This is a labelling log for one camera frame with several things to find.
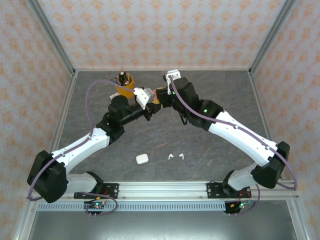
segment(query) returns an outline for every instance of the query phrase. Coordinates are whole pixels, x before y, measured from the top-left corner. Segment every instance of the patterned wallpaper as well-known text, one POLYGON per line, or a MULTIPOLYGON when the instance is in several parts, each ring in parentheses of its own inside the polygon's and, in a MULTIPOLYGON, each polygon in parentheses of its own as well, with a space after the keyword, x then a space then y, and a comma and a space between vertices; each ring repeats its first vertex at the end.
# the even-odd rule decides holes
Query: patterned wallpaper
POLYGON ((70 76, 26 0, 1 0, 0 22, 0 239, 11 240, 70 76))
POLYGON ((39 0, 74 68, 249 68, 285 0, 39 0))
POLYGON ((291 146, 289 162, 319 239, 320 1, 297 0, 254 80, 272 139, 291 146))

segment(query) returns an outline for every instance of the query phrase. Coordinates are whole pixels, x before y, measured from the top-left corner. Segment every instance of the black mounting bracket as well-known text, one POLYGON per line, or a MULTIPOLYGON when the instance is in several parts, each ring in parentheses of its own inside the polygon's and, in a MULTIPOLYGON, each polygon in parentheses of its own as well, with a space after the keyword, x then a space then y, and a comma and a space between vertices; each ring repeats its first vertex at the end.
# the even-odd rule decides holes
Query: black mounting bracket
MULTIPOLYGON (((108 197, 112 197, 114 199, 118 198, 118 193, 119 193, 119 183, 106 183, 104 182, 101 185, 101 191, 100 192, 95 192, 94 190, 91 192, 92 194, 101 194, 101 195, 106 195, 108 197)), ((75 192, 73 195, 74 199, 95 199, 95 196, 91 195, 84 195, 81 194, 80 192, 75 192)))
MULTIPOLYGON (((225 193, 222 182, 211 181, 206 184, 206 193, 208 199, 239 199, 240 192, 251 193, 250 187, 244 187, 240 191, 233 191, 230 193, 225 193)), ((241 199, 250 199, 247 194, 242 194, 241 199)))

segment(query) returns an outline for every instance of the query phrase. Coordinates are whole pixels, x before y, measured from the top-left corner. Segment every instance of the floral wallpaper pattern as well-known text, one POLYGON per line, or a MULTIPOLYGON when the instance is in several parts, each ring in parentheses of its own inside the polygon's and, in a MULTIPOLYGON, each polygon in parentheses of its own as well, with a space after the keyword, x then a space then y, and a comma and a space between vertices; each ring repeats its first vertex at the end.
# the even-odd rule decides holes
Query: floral wallpaper pattern
POLYGON ((291 146, 289 162, 319 239, 320 1, 297 0, 286 21, 254 81, 272 139, 291 146))
POLYGON ((286 0, 39 0, 74 68, 249 68, 286 0))
POLYGON ((11 240, 70 76, 26 0, 1 0, 0 22, 0 239, 11 240))

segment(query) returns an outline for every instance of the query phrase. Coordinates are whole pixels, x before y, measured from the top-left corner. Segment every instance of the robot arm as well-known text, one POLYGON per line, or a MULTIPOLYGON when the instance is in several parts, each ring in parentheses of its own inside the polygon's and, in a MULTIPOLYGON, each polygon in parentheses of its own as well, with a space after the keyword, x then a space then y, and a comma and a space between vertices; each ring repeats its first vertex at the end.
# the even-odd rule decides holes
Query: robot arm
POLYGON ((125 132, 124 125, 142 116, 149 121, 151 116, 161 109, 159 103, 152 102, 154 93, 150 88, 135 88, 134 94, 136 102, 132 105, 129 105, 125 96, 120 95, 113 98, 108 106, 108 112, 91 133, 51 154, 46 151, 38 153, 27 183, 31 186, 44 165, 60 155, 61 157, 54 160, 45 169, 34 185, 34 189, 48 203, 55 202, 67 193, 94 192, 100 194, 101 184, 99 183, 102 179, 93 172, 83 174, 69 174, 69 172, 91 154, 118 140, 125 132))
POLYGON ((193 85, 186 78, 181 78, 180 72, 177 69, 168 71, 163 76, 163 79, 167 82, 167 88, 157 89, 156 93, 164 108, 173 107, 180 114, 181 119, 185 118, 185 123, 188 121, 196 127, 228 140, 254 160, 254 164, 227 174, 221 184, 223 192, 227 196, 230 197, 233 193, 256 184, 270 189, 276 186, 285 164, 271 151, 271 148, 287 160, 290 150, 287 143, 280 142, 277 144, 265 139, 236 121, 215 102, 199 99, 193 85), (193 112, 216 119, 216 122, 203 119, 188 110, 178 99, 171 80, 174 81, 178 94, 193 112), (233 127, 223 124, 223 122, 232 123, 233 127), (267 146, 262 145, 254 137, 266 143, 267 146))
POLYGON ((232 198, 234 195, 239 194, 241 189, 256 184, 266 188, 275 187, 285 165, 270 148, 276 150, 287 160, 290 150, 288 144, 285 142, 276 144, 259 136, 237 122, 215 102, 199 99, 192 83, 188 82, 186 78, 181 78, 178 70, 169 71, 163 76, 163 79, 167 82, 167 87, 156 90, 158 102, 153 102, 154 94, 149 88, 135 88, 136 103, 132 105, 128 104, 128 99, 125 96, 116 96, 108 106, 108 112, 103 116, 102 121, 93 129, 92 134, 89 133, 69 146, 51 154, 46 151, 38 153, 27 183, 31 185, 44 165, 52 161, 54 157, 62 155, 44 170, 35 183, 34 189, 48 203, 55 202, 66 193, 91 192, 93 194, 101 194, 102 187, 100 183, 103 180, 93 172, 84 174, 69 174, 69 172, 94 152, 111 145, 119 139, 125 132, 124 125, 142 116, 149 121, 152 114, 157 113, 161 107, 173 107, 179 113, 181 119, 185 119, 184 124, 189 122, 195 127, 202 128, 228 140, 254 160, 254 164, 241 170, 233 170, 227 174, 220 184, 220 189, 226 197, 232 198), (192 111, 188 110, 177 98, 169 76, 174 81, 178 94, 192 111), (199 117, 194 112, 216 119, 216 121, 199 117), (219 121, 233 123, 234 127, 219 121), (248 131, 251 136, 238 128, 248 131), (264 141, 267 147, 264 147, 252 136, 264 141), (81 147, 75 148, 75 146, 84 141, 86 142, 81 147))

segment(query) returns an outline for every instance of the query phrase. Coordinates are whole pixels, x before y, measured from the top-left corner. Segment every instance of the white bracket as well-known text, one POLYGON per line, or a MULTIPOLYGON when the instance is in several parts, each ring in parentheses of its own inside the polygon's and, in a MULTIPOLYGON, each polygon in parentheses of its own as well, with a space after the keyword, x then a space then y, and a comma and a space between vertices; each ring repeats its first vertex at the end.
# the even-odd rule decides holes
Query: white bracket
POLYGON ((172 80, 176 80, 176 79, 180 79, 181 75, 180 75, 180 72, 179 72, 178 69, 170 70, 170 71, 168 71, 166 73, 165 79, 166 79, 166 83, 168 84, 167 92, 168 92, 168 95, 171 95, 171 91, 170 91, 170 88, 169 88, 171 80, 170 80, 169 76, 172 77, 172 80))
POLYGON ((142 89, 140 87, 134 88, 134 95, 136 95, 136 101, 140 104, 143 110, 146 109, 146 105, 152 103, 154 99, 154 92, 150 88, 142 89))
POLYGON ((67 188, 64 194, 86 192, 90 193, 97 185, 96 179, 88 173, 67 174, 67 188))

